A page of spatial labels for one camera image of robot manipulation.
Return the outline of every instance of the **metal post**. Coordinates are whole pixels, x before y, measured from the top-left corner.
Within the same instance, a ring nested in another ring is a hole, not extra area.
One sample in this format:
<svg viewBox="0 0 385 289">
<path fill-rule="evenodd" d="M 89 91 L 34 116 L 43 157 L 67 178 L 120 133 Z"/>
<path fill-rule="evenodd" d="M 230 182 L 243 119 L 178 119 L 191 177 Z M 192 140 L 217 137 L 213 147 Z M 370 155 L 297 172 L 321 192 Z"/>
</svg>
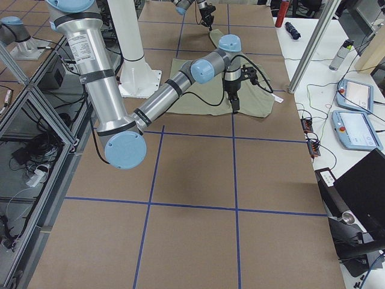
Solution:
<svg viewBox="0 0 385 289">
<path fill-rule="evenodd" d="M 17 78 L 19 83 L 28 85 L 29 78 L 25 75 L 24 71 L 13 60 L 11 54 L 6 50 L 4 45 L 0 42 L 0 60 L 9 68 L 13 75 Z"/>
<path fill-rule="evenodd" d="M 317 26 L 314 29 L 314 32 L 312 34 L 312 37 L 309 40 L 309 43 L 306 46 L 306 49 L 302 55 L 302 58 L 300 60 L 300 63 L 294 72 L 294 75 L 291 79 L 290 86 L 288 88 L 289 93 L 294 93 L 297 89 L 298 85 L 300 84 L 300 81 L 305 74 L 305 71 L 314 55 L 314 52 L 316 51 L 324 33 L 326 32 L 326 29 L 329 26 L 329 23 L 331 21 L 331 18 L 333 18 L 334 13 L 337 10 L 337 7 L 339 5 L 341 0 L 329 0 L 327 2 L 327 5 L 322 12 L 321 17 L 319 18 L 319 21 L 317 23 Z"/>
</svg>

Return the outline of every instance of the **blue device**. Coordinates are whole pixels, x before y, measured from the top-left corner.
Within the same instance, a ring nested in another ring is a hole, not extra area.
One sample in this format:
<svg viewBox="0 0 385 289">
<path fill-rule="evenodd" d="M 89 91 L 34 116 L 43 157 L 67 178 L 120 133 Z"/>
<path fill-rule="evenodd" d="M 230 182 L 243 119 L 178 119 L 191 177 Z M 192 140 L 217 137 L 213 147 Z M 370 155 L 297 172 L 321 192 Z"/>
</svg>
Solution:
<svg viewBox="0 0 385 289">
<path fill-rule="evenodd" d="M 383 149 L 368 115 L 361 111 L 335 110 L 331 115 L 334 130 L 341 143 L 347 148 L 357 151 Z"/>
<path fill-rule="evenodd" d="M 373 86 L 343 79 L 337 89 L 338 106 L 349 110 L 373 112 Z"/>
</svg>

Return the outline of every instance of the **table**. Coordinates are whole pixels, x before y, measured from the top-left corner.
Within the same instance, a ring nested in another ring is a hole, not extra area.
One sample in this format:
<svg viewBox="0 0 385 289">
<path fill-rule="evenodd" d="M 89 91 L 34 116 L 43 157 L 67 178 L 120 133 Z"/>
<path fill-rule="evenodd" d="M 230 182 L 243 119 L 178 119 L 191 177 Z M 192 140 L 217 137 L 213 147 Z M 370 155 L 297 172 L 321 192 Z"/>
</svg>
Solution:
<svg viewBox="0 0 385 289">
<path fill-rule="evenodd" d="M 194 21 L 146 2 L 145 57 L 164 78 L 213 50 Z M 266 119 L 166 114 L 129 171 L 89 141 L 29 289 L 343 288 L 269 8 L 218 4 L 213 28 L 240 36 L 284 102 Z"/>
<path fill-rule="evenodd" d="M 309 41 L 313 30 L 316 26 L 317 20 L 315 19 L 293 19 L 286 18 L 286 21 L 290 21 L 291 24 L 296 27 L 298 32 L 301 34 L 301 38 L 298 41 L 292 40 L 290 35 L 286 32 L 285 28 L 277 28 L 277 35 L 280 41 L 282 48 L 283 56 L 285 57 L 285 65 L 291 78 L 299 64 L 299 59 L 301 58 L 307 42 Z M 338 82 L 345 72 L 348 70 L 349 65 L 356 62 L 359 58 L 356 58 L 356 52 L 352 51 L 348 54 L 345 61 L 342 63 L 341 67 L 337 71 L 332 71 L 328 68 L 328 65 L 331 63 L 331 59 L 334 58 L 338 49 L 344 40 L 348 36 L 345 34 L 341 25 L 337 20 L 332 20 L 328 30 L 326 31 L 321 43 L 319 44 L 313 60 L 325 60 L 325 61 L 311 61 L 306 73 L 298 86 L 297 91 L 295 92 L 295 100 L 304 105 L 304 109 L 311 112 L 314 116 L 325 117 L 325 114 L 316 111 L 309 106 L 309 98 L 307 96 L 307 85 L 308 84 L 317 84 L 325 85 L 331 82 Z M 357 72 L 350 72 L 346 75 L 347 79 L 356 80 L 359 82 L 368 83 L 374 86 L 374 99 L 376 101 L 384 102 L 384 96 L 379 91 L 374 80 L 370 74 L 362 74 Z M 328 112 L 328 108 L 331 105 L 330 111 L 333 110 L 344 110 L 336 105 L 335 102 L 332 103 L 334 94 L 336 91 L 336 84 L 331 84 L 326 87 L 315 87 L 309 86 L 310 90 L 310 99 L 312 106 L 320 109 L 322 111 Z M 380 117 L 385 117 L 385 107 L 381 105 L 374 106 L 374 113 Z M 332 170 L 335 177 L 340 177 L 343 175 L 349 168 L 355 165 L 359 160 L 361 160 L 368 152 L 363 151 L 348 151 L 343 148 L 341 143 L 334 133 L 334 129 L 331 122 L 331 113 L 328 114 L 329 118 L 326 120 L 324 128 L 324 136 L 322 138 L 322 145 L 329 148 L 337 157 L 336 167 Z M 376 119 L 374 116 L 369 116 L 375 129 L 383 129 L 384 123 Z M 313 120 L 313 128 L 315 132 L 321 136 L 322 127 L 324 124 L 322 119 Z M 382 133 L 378 134 L 382 144 L 385 143 L 385 135 Z M 321 169 L 324 167 L 332 167 L 334 164 L 334 157 L 331 153 L 327 152 L 325 149 L 321 148 L 321 156 L 315 158 L 313 167 L 314 169 Z M 352 278 L 347 272 L 344 266 L 341 267 L 345 284 L 347 288 L 350 288 L 357 282 L 357 278 Z M 385 284 L 385 270 L 374 270 L 371 272 L 371 277 L 368 278 L 368 283 L 366 283 L 366 288 L 380 289 L 382 284 Z"/>
</svg>

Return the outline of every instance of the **cloth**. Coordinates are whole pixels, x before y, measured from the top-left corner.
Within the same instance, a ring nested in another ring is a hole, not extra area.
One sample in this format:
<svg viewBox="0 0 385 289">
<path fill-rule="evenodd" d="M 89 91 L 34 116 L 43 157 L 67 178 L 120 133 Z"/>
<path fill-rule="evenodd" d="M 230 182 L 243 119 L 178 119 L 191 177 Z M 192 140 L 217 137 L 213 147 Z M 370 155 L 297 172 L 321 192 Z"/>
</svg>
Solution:
<svg viewBox="0 0 385 289">
<path fill-rule="evenodd" d="M 213 30 L 210 38 L 215 46 L 218 46 L 219 39 L 223 36 L 221 31 Z M 174 76 L 186 60 L 173 59 L 171 66 L 170 77 Z M 248 64 L 246 60 L 241 59 L 241 64 Z M 259 69 L 266 75 L 261 66 Z M 263 78 L 258 75 L 260 84 L 263 85 Z M 218 104 L 221 101 L 223 94 L 222 75 L 217 75 L 213 80 L 199 84 L 194 83 L 188 90 L 194 92 L 210 104 Z M 255 117 L 266 117 L 271 113 L 274 104 L 274 97 L 258 86 L 254 86 L 250 81 L 243 81 L 241 89 L 238 91 L 238 98 L 240 104 L 240 113 Z M 210 114 L 218 116 L 232 112 L 231 103 L 227 98 L 227 93 L 224 95 L 224 100 L 221 105 L 212 107 L 205 104 L 199 98 L 192 94 L 182 96 L 175 104 L 167 111 L 168 113 L 179 114 Z"/>
</svg>

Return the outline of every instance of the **white table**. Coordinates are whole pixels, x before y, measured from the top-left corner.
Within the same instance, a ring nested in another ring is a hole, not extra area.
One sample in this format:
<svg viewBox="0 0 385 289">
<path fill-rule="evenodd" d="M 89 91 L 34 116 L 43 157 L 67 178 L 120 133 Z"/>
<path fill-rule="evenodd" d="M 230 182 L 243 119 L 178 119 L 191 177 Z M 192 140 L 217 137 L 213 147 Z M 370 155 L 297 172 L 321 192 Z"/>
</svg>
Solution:
<svg viewBox="0 0 385 289">
<path fill-rule="evenodd" d="M 302 57 L 303 52 L 307 46 L 307 43 L 313 33 L 314 28 L 316 27 L 316 19 L 293 19 L 287 18 L 283 21 L 286 23 L 289 21 L 301 34 L 299 40 L 293 40 L 290 34 L 285 30 L 285 26 L 282 25 L 281 28 L 276 28 L 278 38 L 280 41 L 280 46 L 282 49 L 283 56 L 285 58 L 286 69 L 290 79 L 292 78 L 298 64 L 299 59 Z M 336 52 L 340 48 L 344 40 L 348 36 L 345 34 L 345 31 L 342 29 L 340 23 L 337 20 L 331 21 L 327 32 L 325 33 L 323 39 L 321 40 L 316 53 L 313 56 L 313 60 L 324 60 L 332 59 L 336 55 Z M 345 72 L 348 70 L 349 65 L 356 57 L 356 51 L 352 51 L 348 54 L 341 67 L 337 71 L 332 71 L 328 68 L 331 60 L 325 61 L 311 61 L 309 67 L 306 70 L 306 73 L 303 79 L 300 82 L 300 85 L 295 92 L 295 100 L 304 105 L 304 109 L 311 112 L 312 116 L 325 117 L 325 114 L 322 114 L 319 111 L 313 110 L 310 108 L 309 99 L 307 97 L 307 85 L 308 84 L 317 84 L 324 85 L 330 82 L 338 82 Z M 354 65 L 351 66 L 350 70 L 355 70 Z M 375 101 L 384 102 L 384 97 L 379 91 L 378 87 L 375 85 L 374 80 L 370 74 L 362 74 L 357 72 L 350 72 L 346 75 L 347 79 L 356 80 L 371 84 L 374 86 L 374 99 Z M 343 175 L 348 169 L 360 161 L 368 152 L 362 151 L 349 151 L 344 149 L 338 140 L 334 128 L 331 122 L 331 112 L 334 110 L 344 110 L 341 107 L 336 105 L 336 102 L 331 103 L 335 92 L 336 84 L 330 84 L 326 87 L 315 87 L 309 86 L 310 98 L 312 106 L 328 112 L 331 105 L 330 113 L 328 114 L 328 119 L 326 120 L 323 138 L 321 144 L 331 150 L 337 157 L 336 167 L 333 169 L 333 174 L 335 177 L 339 178 Z M 378 115 L 381 118 L 385 118 L 385 106 L 384 105 L 374 105 L 374 114 Z M 378 120 L 374 116 L 369 116 L 370 121 L 372 122 L 376 130 L 385 129 L 385 123 Z M 322 135 L 322 126 L 324 124 L 322 119 L 313 119 L 313 129 L 319 137 Z M 381 142 L 385 145 L 385 132 L 378 134 Z M 315 158 L 313 167 L 314 169 L 321 169 L 324 167 L 332 167 L 334 164 L 334 157 L 324 148 L 320 148 L 321 156 Z M 352 288 L 354 284 L 359 281 L 358 278 L 353 278 L 345 268 L 341 265 L 341 270 L 344 276 L 345 285 L 347 288 Z M 370 273 L 370 276 L 365 282 L 364 289 L 383 289 L 385 286 L 385 269 L 382 270 L 373 270 Z"/>
</svg>

